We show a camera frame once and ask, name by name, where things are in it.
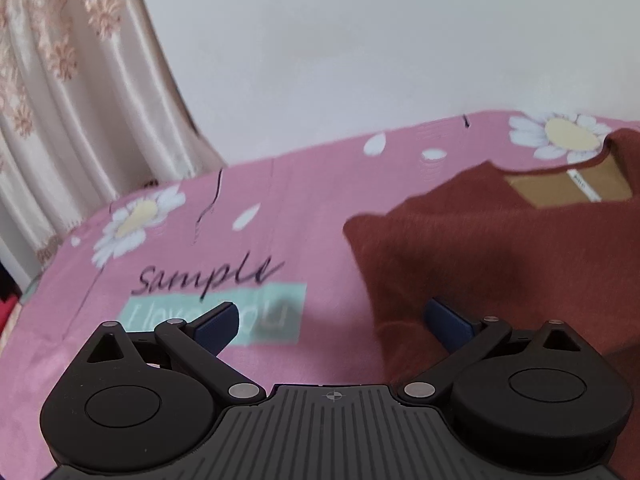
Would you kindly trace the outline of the dark red knit sweater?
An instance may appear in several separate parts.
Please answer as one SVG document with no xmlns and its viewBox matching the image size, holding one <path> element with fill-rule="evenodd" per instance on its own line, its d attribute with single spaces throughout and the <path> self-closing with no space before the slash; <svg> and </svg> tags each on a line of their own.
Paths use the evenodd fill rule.
<svg viewBox="0 0 640 480">
<path fill-rule="evenodd" d="M 344 233 L 366 284 L 388 378 L 326 418 L 326 434 L 373 479 L 634 479 L 639 474 L 639 135 L 616 131 L 576 167 L 463 171 Z M 631 388 L 631 412 L 605 463 L 489 463 L 442 414 L 400 386 L 447 351 L 423 323 L 437 299 L 514 330 L 562 321 Z"/>
</svg>

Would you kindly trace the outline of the red cloth pile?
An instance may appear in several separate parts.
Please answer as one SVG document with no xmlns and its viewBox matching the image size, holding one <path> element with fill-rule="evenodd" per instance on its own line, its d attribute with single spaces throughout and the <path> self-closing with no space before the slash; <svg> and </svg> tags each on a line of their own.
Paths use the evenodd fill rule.
<svg viewBox="0 0 640 480">
<path fill-rule="evenodd" d="M 9 321 L 9 317 L 17 303 L 18 297 L 15 295 L 9 296 L 6 300 L 0 300 L 0 333 L 2 333 L 6 327 L 6 323 Z"/>
</svg>

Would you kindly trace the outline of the pink floral bed sheet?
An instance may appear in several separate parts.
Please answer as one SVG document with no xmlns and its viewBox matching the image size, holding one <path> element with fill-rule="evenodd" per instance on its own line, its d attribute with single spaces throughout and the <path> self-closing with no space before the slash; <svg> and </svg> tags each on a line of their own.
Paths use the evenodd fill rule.
<svg viewBox="0 0 640 480">
<path fill-rule="evenodd" d="M 366 284 L 344 233 L 463 171 L 576 167 L 634 122 L 487 112 L 380 132 L 147 188 L 58 248 L 1 356 L 1 472 L 54 466 L 40 411 L 103 322 L 149 332 L 224 301 L 240 329 L 222 358 L 264 388 L 388 382 Z"/>
</svg>

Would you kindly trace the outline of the cream floral satin curtain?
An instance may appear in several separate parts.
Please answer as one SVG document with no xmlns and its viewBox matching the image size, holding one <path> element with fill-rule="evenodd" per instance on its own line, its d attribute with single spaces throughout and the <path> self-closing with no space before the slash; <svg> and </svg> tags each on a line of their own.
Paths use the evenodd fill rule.
<svg viewBox="0 0 640 480">
<path fill-rule="evenodd" d="M 102 206 L 223 163 L 143 0 L 1 0 L 1 203 L 40 266 Z"/>
</svg>

